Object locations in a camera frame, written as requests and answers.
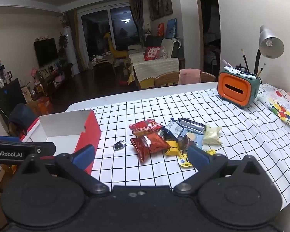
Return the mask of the light blue biscuit packet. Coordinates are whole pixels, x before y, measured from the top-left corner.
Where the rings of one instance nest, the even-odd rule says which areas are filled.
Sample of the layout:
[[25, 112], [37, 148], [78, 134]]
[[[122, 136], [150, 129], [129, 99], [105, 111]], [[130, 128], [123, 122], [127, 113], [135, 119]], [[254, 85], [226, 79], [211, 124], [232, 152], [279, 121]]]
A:
[[196, 147], [202, 149], [204, 135], [200, 133], [187, 132], [186, 136], [195, 143]]

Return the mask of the pale yellow snack bag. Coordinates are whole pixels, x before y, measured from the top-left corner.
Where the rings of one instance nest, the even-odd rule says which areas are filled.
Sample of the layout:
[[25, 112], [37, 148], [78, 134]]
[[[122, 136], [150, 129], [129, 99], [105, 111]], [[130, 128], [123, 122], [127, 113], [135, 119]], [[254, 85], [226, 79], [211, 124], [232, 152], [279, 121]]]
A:
[[221, 140], [219, 139], [219, 132], [222, 130], [222, 127], [211, 127], [206, 125], [206, 130], [204, 131], [203, 144], [206, 145], [222, 145]]

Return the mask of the yellow candy wrapper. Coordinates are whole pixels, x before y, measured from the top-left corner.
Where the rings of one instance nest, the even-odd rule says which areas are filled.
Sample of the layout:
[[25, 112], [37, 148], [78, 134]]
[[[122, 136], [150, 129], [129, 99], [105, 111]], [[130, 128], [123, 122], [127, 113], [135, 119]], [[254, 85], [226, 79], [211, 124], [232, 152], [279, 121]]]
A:
[[179, 148], [179, 144], [175, 140], [168, 140], [166, 143], [170, 146], [166, 152], [166, 156], [181, 156], [182, 150]]

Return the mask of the foil chocolate ball cup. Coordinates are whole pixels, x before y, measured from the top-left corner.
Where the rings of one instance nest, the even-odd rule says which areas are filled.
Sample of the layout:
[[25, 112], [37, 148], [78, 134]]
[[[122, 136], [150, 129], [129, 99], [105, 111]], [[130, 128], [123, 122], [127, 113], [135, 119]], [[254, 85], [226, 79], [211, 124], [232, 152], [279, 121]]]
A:
[[120, 140], [113, 145], [115, 151], [121, 150], [126, 147], [126, 141]]

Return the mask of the silver black snack bar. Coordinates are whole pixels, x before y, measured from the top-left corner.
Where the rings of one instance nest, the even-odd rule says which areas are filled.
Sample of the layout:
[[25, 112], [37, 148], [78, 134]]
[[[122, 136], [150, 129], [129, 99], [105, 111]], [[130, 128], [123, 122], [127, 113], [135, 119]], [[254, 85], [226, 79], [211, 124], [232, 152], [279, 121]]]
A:
[[194, 132], [196, 134], [203, 135], [204, 131], [206, 130], [206, 126], [204, 124], [200, 124], [186, 118], [179, 118], [177, 123], [181, 127], [186, 128], [189, 132]]

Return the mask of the white blue text packet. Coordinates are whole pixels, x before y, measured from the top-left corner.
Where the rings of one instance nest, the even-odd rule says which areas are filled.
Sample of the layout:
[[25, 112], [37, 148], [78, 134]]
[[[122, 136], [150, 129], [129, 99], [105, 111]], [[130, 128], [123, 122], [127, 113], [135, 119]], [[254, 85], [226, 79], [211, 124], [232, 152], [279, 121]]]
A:
[[167, 129], [167, 133], [171, 135], [174, 139], [178, 139], [179, 137], [183, 138], [187, 129], [182, 127], [177, 121], [173, 118], [170, 119], [169, 123], [165, 127]]

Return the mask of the copper Oreo snack bag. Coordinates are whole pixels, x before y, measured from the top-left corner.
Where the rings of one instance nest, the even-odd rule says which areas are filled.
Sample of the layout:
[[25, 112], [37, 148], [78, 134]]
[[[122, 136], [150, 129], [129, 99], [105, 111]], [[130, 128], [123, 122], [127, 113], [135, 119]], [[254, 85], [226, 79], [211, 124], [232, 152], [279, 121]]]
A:
[[145, 162], [150, 154], [171, 148], [171, 146], [155, 131], [144, 136], [132, 138], [130, 141], [141, 162]]

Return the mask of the red patterned snack packet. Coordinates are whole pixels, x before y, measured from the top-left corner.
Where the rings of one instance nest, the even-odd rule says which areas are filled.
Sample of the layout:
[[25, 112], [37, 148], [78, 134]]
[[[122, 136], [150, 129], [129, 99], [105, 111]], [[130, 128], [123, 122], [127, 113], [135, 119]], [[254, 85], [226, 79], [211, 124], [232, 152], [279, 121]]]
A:
[[157, 131], [162, 127], [160, 123], [157, 123], [153, 119], [146, 119], [140, 122], [129, 125], [129, 129], [132, 131], [132, 134], [135, 136], [143, 136], [152, 131]]

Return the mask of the dark jeans on chair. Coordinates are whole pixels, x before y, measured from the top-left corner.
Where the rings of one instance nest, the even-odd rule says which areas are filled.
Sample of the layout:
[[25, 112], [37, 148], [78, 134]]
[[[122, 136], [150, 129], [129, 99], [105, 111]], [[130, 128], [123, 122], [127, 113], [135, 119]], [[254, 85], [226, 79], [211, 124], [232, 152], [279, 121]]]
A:
[[8, 118], [9, 134], [13, 137], [21, 137], [28, 134], [30, 126], [38, 119], [38, 116], [24, 103], [16, 105]]

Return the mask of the orange green tissue box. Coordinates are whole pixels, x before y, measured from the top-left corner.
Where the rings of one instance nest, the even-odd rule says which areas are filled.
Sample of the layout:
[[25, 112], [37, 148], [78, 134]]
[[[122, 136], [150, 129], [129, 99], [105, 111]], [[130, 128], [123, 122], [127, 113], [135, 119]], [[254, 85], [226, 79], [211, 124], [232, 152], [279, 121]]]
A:
[[226, 66], [218, 76], [217, 91], [221, 98], [246, 107], [257, 97], [260, 78]]

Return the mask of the pink towel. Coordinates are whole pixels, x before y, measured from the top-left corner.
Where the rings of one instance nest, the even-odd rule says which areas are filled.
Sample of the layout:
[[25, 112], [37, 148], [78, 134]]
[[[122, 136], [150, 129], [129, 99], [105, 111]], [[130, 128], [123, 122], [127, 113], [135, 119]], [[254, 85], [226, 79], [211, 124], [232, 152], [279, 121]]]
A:
[[179, 72], [179, 85], [200, 83], [199, 69], [181, 69]]

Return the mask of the wooden chair with towel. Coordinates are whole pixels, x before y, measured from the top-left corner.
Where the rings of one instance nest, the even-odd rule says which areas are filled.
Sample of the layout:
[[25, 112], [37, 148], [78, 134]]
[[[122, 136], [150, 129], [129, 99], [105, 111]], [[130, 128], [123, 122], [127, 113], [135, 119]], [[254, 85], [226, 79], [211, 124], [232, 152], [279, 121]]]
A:
[[173, 85], [187, 85], [206, 82], [216, 82], [217, 78], [199, 69], [181, 69], [159, 75], [154, 80], [154, 87], [166, 87]]

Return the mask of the white floor air conditioner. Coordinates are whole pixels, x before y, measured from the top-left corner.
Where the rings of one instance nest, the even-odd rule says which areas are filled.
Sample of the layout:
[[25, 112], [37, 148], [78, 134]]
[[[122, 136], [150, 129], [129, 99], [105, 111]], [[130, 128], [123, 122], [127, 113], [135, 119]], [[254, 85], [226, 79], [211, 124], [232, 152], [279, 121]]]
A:
[[67, 45], [65, 48], [66, 56], [67, 56], [68, 62], [73, 64], [71, 70], [72, 70], [72, 75], [74, 76], [74, 75], [79, 74], [79, 67], [78, 67], [76, 52], [75, 52], [74, 43], [72, 39], [72, 32], [69, 26], [66, 26], [64, 28], [64, 36], [67, 39]]

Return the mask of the sofa with cream cover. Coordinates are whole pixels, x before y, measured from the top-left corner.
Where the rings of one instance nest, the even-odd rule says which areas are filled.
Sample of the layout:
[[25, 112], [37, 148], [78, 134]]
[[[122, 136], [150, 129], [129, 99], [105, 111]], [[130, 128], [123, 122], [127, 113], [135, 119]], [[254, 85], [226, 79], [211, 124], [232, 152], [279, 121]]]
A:
[[130, 51], [129, 54], [129, 78], [128, 84], [134, 82], [140, 89], [148, 89], [154, 86], [154, 79], [164, 73], [179, 71], [180, 62], [184, 60], [183, 45], [181, 39], [163, 38], [159, 46], [163, 46], [168, 57], [166, 59], [144, 60], [145, 49]]

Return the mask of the wall television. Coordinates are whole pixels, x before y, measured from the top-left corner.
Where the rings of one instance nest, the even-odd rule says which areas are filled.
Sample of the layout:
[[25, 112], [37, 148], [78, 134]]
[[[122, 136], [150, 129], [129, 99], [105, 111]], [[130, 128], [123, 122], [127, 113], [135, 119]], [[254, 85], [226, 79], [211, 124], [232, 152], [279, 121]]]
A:
[[46, 66], [59, 57], [54, 38], [35, 41], [34, 49], [39, 67]]

